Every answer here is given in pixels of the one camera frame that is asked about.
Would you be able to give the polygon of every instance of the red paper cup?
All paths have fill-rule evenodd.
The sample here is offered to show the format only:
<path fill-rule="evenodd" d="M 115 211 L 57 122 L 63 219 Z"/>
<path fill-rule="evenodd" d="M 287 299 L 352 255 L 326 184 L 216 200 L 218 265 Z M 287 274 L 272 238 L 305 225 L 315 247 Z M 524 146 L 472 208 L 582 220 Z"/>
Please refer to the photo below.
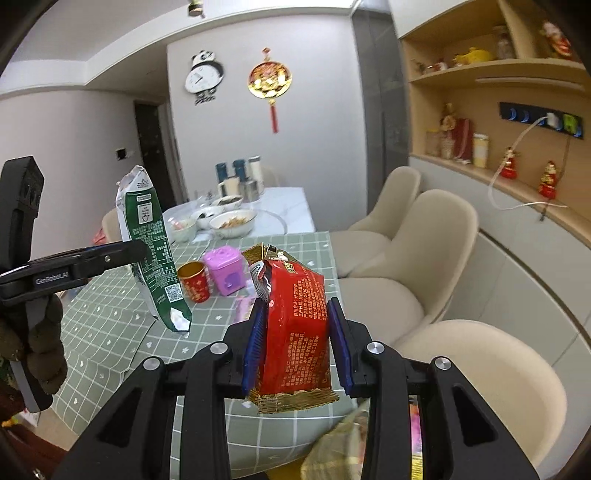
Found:
<path fill-rule="evenodd" d="M 206 301 L 210 296 L 205 275 L 205 264 L 202 262 L 185 263 L 177 271 L 178 278 L 185 292 L 195 303 Z"/>

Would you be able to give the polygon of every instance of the hand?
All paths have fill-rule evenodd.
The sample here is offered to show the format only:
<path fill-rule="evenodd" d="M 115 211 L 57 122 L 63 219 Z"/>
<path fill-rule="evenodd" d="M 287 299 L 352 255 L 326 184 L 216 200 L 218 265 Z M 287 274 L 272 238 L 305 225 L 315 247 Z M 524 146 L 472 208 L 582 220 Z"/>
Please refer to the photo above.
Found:
<path fill-rule="evenodd" d="M 28 344 L 23 345 L 0 312 L 0 356 L 11 361 L 26 361 L 31 375 L 39 380 L 41 388 L 49 395 L 58 392 L 68 373 L 60 339 L 62 316 L 61 301 L 52 295 L 45 318 L 29 332 Z"/>

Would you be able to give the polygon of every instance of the pink plastic box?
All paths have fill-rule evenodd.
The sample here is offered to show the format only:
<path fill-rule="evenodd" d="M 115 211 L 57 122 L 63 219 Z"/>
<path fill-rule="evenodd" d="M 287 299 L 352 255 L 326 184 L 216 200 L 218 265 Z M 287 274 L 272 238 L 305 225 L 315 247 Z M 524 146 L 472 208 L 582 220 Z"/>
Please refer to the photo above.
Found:
<path fill-rule="evenodd" d="M 240 250 L 228 246 L 216 248 L 207 252 L 203 261 L 222 295 L 228 296 L 246 284 Z"/>

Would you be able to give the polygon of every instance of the blue canister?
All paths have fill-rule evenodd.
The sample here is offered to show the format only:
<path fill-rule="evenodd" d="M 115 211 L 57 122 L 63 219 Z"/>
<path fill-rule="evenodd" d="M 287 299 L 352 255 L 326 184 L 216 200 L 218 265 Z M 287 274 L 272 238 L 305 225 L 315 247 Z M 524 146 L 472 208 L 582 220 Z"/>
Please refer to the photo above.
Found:
<path fill-rule="evenodd" d="M 218 183 L 223 182 L 224 180 L 226 180 L 226 178 L 229 177 L 228 167 L 225 162 L 216 164 L 216 173 L 217 173 L 217 182 Z"/>
<path fill-rule="evenodd" d="M 240 181 L 247 181 L 246 162 L 244 160 L 234 160 L 232 166 L 234 167 L 236 177 L 238 177 Z"/>

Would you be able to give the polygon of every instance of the ceiling light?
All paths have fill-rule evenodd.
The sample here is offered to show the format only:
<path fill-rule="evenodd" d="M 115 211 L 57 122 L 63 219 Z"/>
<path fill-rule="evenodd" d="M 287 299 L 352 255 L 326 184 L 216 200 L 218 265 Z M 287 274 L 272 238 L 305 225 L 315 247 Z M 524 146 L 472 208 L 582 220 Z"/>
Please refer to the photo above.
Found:
<path fill-rule="evenodd" d="M 189 16 L 205 18 L 203 13 L 203 2 L 202 0 L 191 0 L 189 2 Z"/>

